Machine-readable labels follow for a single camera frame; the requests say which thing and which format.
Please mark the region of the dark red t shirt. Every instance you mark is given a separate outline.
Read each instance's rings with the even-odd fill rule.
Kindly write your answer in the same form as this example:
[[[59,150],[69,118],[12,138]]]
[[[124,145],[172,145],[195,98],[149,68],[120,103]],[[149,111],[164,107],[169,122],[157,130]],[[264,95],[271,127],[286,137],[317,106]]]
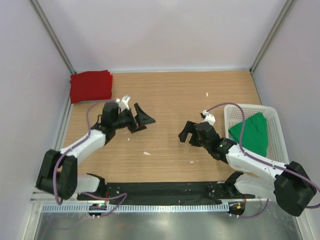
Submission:
[[[71,104],[112,98],[113,76],[108,70],[72,74],[69,82]]]

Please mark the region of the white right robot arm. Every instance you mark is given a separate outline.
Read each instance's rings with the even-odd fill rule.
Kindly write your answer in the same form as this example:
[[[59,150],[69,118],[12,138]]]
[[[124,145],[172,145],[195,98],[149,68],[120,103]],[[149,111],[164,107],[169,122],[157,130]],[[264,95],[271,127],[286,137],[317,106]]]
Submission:
[[[275,201],[286,213],[299,217],[319,191],[299,163],[259,158],[239,143],[220,137],[206,121],[187,121],[178,134],[179,140],[184,143],[188,134],[192,146],[203,147],[213,159],[236,170],[234,187],[241,194]]]

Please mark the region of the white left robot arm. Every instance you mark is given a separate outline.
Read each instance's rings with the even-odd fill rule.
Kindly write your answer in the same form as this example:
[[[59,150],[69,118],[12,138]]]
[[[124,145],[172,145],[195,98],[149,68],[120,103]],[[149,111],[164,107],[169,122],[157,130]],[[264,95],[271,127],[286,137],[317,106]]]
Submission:
[[[58,205],[74,194],[92,197],[100,193],[104,189],[104,178],[92,173],[79,176],[78,165],[108,144],[118,129],[127,128],[135,133],[156,122],[137,103],[134,108],[136,115],[124,100],[106,102],[96,123],[88,126],[86,135],[65,148],[50,149],[44,154],[36,188],[54,195]]]

